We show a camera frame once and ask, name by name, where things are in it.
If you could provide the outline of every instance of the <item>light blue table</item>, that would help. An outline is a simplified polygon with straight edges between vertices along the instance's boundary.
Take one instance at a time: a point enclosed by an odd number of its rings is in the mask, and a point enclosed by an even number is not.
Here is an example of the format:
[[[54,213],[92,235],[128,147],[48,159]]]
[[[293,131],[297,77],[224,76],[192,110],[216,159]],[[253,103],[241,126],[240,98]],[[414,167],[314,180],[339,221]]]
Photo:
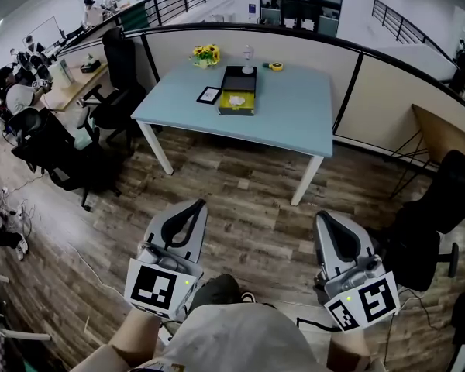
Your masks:
[[[311,155],[291,200],[292,205],[298,205],[323,157],[332,156],[329,76],[293,65],[274,72],[252,60],[252,66],[257,66],[255,116],[219,115],[219,100],[215,105],[196,102],[205,87],[221,86],[227,65],[244,63],[244,59],[232,58],[204,70],[187,61],[165,75],[132,117],[168,174],[174,170],[148,124],[229,136]]]

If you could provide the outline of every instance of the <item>chair armrest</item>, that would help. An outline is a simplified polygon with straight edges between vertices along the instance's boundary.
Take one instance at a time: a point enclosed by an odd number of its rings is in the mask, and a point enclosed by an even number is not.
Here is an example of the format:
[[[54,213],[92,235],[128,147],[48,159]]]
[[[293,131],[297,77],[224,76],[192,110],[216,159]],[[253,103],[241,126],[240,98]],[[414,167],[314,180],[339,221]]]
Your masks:
[[[105,98],[103,98],[100,93],[98,92],[102,88],[101,84],[95,85],[87,94],[84,95],[83,101],[87,101],[89,98],[94,97],[97,98],[100,102],[104,102]]]
[[[76,128],[81,129],[88,124],[88,118],[90,116],[91,109],[89,107],[84,107],[81,115],[79,116],[79,120],[77,121]]]

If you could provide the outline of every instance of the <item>wooden floor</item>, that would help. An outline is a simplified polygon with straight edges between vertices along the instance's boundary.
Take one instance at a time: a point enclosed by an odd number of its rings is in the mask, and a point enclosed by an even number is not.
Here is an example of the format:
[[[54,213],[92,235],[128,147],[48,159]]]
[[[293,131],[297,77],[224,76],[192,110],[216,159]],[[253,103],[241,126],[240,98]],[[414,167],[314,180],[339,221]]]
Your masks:
[[[122,163],[117,184],[122,195],[91,194],[92,212],[79,206],[79,193],[62,191],[47,175],[9,197],[11,208],[26,200],[33,230],[23,262],[12,250],[0,248],[0,273],[11,279],[10,284],[0,284],[5,314],[13,328],[46,332],[53,338],[44,345],[22,347],[32,363],[40,353],[50,365],[57,359],[70,369],[109,341],[129,306],[100,285],[74,248],[104,284],[122,292],[129,258],[143,240],[148,222],[169,205],[198,197],[208,203],[200,259],[204,279],[231,273],[260,301],[290,318],[329,324],[312,291],[319,271],[312,242],[315,213],[342,212],[362,226],[378,229],[389,225],[402,203],[419,198],[430,183],[420,176],[389,201],[402,166],[335,146],[334,157],[322,162],[300,205],[293,207],[291,196],[307,156],[176,129],[164,129],[158,137],[174,174],[166,175],[144,138],[136,139],[136,152]],[[10,190],[39,176],[14,158],[11,148],[0,137],[0,188]],[[430,329],[419,303],[408,302],[394,319],[389,370],[440,371],[451,359],[453,329],[448,323],[457,295],[465,290],[465,221],[445,236],[445,252],[452,241],[460,246],[458,275],[449,279],[447,267],[439,267],[424,297],[432,324],[442,329],[439,333]],[[409,296],[404,293],[401,299]],[[388,328],[389,320],[366,331],[374,355],[384,358]],[[328,334],[311,326],[302,329],[315,355],[325,362]]]

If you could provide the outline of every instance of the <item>sneaker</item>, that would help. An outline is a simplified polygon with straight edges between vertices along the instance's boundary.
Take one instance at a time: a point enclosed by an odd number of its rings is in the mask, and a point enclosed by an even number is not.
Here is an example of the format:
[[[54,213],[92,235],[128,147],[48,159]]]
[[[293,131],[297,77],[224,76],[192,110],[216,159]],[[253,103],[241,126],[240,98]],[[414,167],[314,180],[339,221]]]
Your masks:
[[[21,240],[19,241],[19,244],[17,244],[17,247],[19,247],[23,253],[28,253],[29,246],[26,239],[24,238],[24,235],[22,234]]]
[[[255,295],[251,292],[245,292],[244,294],[242,294],[241,300],[243,300],[243,303],[257,303]]]
[[[19,245],[15,248],[15,254],[17,255],[17,259],[24,259],[24,252],[21,250],[21,247]]]

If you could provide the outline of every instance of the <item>tape measure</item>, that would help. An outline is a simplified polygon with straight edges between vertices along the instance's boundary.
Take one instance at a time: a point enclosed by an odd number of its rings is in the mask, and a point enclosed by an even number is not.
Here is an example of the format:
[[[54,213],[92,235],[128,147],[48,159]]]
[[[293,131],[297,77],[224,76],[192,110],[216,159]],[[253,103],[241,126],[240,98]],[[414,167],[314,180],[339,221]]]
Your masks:
[[[265,63],[263,64],[263,67],[268,67],[269,69],[272,69],[273,71],[282,71],[283,65],[281,62],[273,62],[272,64]]]

